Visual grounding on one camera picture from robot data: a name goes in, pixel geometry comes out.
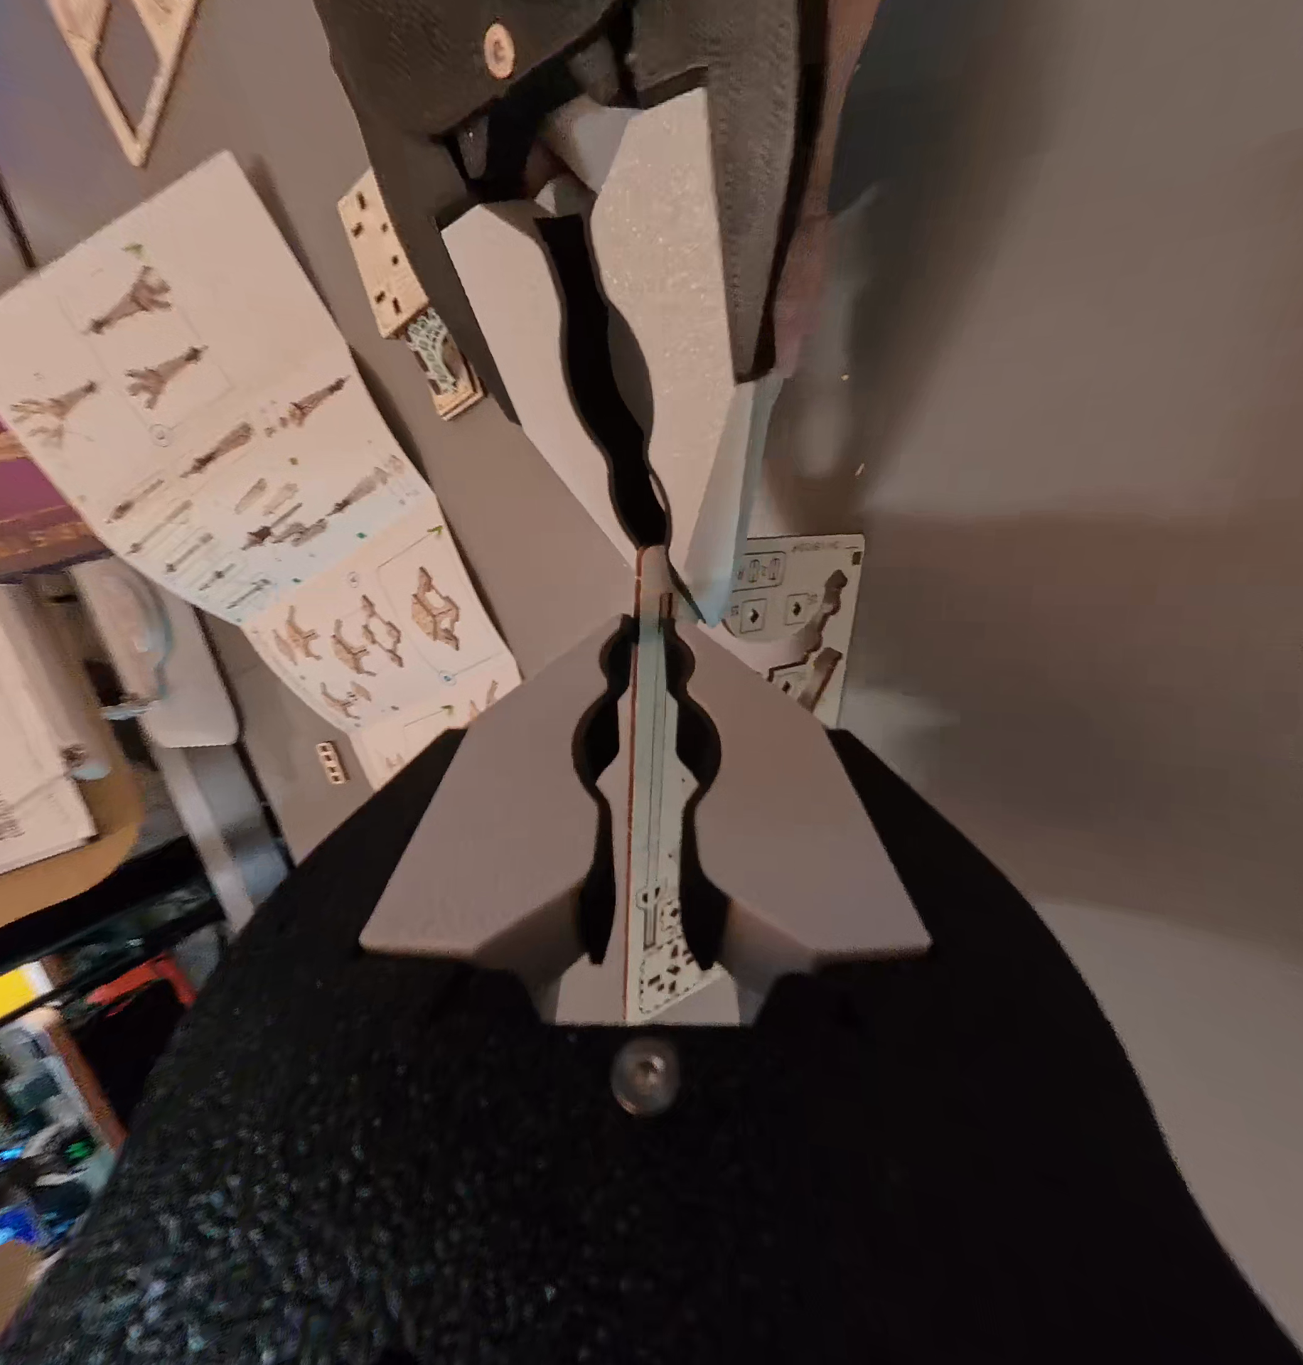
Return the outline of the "brown clipboard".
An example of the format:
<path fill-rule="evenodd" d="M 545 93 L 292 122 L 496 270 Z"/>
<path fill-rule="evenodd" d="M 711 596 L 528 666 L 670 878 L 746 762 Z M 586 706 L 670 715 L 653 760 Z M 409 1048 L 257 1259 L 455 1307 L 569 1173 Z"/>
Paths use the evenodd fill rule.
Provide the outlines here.
<path fill-rule="evenodd" d="M 0 928 L 79 896 L 109 876 L 131 855 L 146 805 L 124 753 L 108 739 L 109 773 L 83 780 L 82 799 L 95 835 L 77 849 L 0 875 Z"/>

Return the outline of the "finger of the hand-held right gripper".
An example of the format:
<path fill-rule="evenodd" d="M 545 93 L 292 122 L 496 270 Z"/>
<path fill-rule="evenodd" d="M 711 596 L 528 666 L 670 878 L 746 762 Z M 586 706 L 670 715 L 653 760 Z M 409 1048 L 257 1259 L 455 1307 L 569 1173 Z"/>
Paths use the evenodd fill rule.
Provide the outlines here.
<path fill-rule="evenodd" d="M 707 96 L 647 111 L 577 96 L 542 139 L 591 195 L 612 378 L 647 437 L 670 562 L 702 622 L 725 623 L 780 380 L 734 377 Z"/>
<path fill-rule="evenodd" d="M 667 514 L 618 377 L 589 214 L 487 203 L 441 239 L 513 419 L 633 570 Z"/>

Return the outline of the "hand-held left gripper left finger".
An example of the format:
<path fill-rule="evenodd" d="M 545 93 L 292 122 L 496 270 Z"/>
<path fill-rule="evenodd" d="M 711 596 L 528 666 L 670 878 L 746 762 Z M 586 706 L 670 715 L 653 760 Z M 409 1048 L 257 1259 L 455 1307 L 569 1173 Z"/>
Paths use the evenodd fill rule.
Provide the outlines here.
<path fill-rule="evenodd" d="M 467 725 L 359 933 L 365 952 L 505 974 L 557 1021 L 563 978 L 608 965 L 633 663 L 635 620 L 615 614 Z"/>

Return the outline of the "purple puzzle box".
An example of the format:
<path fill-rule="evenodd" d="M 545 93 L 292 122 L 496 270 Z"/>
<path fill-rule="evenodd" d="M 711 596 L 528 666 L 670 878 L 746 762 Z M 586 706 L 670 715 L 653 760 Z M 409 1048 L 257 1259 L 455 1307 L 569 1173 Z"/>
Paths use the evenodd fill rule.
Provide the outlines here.
<path fill-rule="evenodd" d="M 0 419 L 0 585 L 109 550 Z"/>

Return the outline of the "wooden parts sheet round cutouts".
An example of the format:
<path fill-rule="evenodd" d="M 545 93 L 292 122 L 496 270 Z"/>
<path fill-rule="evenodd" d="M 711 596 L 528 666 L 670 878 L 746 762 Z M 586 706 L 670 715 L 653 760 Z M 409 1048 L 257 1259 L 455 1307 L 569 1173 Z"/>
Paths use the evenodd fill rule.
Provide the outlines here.
<path fill-rule="evenodd" d="M 679 902 L 682 815 L 694 782 L 676 757 L 676 703 L 665 686 L 665 625 L 679 599 L 662 549 L 638 553 L 636 640 L 624 703 L 627 808 L 624 928 L 626 1026 L 734 1027 L 742 1019 L 722 968 L 700 968 L 688 951 Z"/>

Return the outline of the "folded assembly instruction booklet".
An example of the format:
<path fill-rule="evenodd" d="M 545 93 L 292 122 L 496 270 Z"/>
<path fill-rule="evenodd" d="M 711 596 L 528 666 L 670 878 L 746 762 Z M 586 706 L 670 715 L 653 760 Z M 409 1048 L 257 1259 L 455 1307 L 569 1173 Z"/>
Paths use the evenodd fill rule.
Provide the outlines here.
<path fill-rule="evenodd" d="M 373 788 L 519 686 L 230 153 L 0 297 L 0 418 L 129 568 L 239 628 Z"/>

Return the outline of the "square wooden frame piece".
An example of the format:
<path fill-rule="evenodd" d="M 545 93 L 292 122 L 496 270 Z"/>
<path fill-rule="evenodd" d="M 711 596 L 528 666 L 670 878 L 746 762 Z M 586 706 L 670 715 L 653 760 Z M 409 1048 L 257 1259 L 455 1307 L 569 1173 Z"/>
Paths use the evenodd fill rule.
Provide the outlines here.
<path fill-rule="evenodd" d="M 45 9 L 120 151 L 131 166 L 144 168 L 163 124 L 199 3 L 45 2 Z M 155 60 L 137 119 L 126 115 L 99 63 L 102 41 L 115 9 L 134 12 Z"/>

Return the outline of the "wooden tower base model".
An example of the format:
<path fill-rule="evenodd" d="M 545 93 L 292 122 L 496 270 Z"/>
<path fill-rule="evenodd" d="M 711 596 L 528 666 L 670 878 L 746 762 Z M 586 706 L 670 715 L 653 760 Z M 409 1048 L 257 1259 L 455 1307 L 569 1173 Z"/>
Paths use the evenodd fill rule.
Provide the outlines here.
<path fill-rule="evenodd" d="M 411 352 L 441 421 L 475 409 L 483 384 L 412 271 L 370 168 L 338 200 L 336 214 L 379 335 Z"/>

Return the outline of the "wooden parts sheet leg cutouts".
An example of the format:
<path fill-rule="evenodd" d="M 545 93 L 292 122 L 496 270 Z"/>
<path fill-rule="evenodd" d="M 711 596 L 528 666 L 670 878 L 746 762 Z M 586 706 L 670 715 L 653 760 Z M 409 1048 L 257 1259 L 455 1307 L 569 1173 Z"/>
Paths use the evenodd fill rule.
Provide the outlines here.
<path fill-rule="evenodd" d="M 749 538 L 717 640 L 829 728 L 839 725 L 865 540 Z"/>

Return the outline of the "person's right hand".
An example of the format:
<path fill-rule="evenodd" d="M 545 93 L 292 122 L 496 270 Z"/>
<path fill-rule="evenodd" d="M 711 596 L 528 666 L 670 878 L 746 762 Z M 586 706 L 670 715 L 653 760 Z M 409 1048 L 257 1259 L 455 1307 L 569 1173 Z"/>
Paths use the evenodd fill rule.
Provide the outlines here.
<path fill-rule="evenodd" d="M 827 194 L 807 201 L 789 242 L 775 296 L 775 358 L 783 377 L 790 377 L 813 332 L 824 294 L 830 242 Z"/>

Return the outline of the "grey desk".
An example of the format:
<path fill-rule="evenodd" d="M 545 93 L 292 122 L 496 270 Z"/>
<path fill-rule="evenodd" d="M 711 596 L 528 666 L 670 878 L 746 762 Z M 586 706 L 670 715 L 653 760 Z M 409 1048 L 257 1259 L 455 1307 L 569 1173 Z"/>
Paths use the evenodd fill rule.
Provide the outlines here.
<path fill-rule="evenodd" d="M 315 5 L 199 3 L 135 169 L 45 3 L 0 3 L 35 249 L 0 297 L 230 153 L 531 680 L 636 575 L 486 387 L 441 421 L 376 331 Z M 1206 1217 L 1303 1208 L 1303 3 L 822 5 L 827 273 L 752 380 L 748 532 L 862 533 L 833 739 L 1065 942 Z"/>

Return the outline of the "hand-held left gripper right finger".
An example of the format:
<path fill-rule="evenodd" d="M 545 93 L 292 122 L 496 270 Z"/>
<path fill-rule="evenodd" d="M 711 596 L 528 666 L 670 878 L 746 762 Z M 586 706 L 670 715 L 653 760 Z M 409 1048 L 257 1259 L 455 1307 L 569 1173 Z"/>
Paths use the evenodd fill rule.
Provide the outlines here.
<path fill-rule="evenodd" d="M 731 981 L 740 1021 L 784 978 L 929 952 L 825 725 L 696 625 L 665 625 L 665 672 L 693 776 L 682 927 L 694 960 Z"/>

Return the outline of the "printed instruction sheet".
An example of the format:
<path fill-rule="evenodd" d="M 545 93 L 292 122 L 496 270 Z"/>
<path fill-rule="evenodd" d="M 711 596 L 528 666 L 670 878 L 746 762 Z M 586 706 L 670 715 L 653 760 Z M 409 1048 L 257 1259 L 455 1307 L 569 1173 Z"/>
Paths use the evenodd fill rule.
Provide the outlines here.
<path fill-rule="evenodd" d="M 24 587 L 0 587 L 0 875 L 73 852 L 95 824 L 80 786 L 109 762 L 83 693 Z"/>

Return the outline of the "white monitor stand base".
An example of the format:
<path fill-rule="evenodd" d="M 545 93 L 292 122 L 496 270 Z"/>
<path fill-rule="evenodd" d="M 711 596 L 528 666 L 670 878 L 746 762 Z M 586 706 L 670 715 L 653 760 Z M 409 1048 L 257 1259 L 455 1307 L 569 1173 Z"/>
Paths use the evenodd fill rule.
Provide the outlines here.
<path fill-rule="evenodd" d="M 115 556 L 70 570 L 118 683 L 118 707 L 158 747 L 216 748 L 240 725 L 198 616 Z"/>

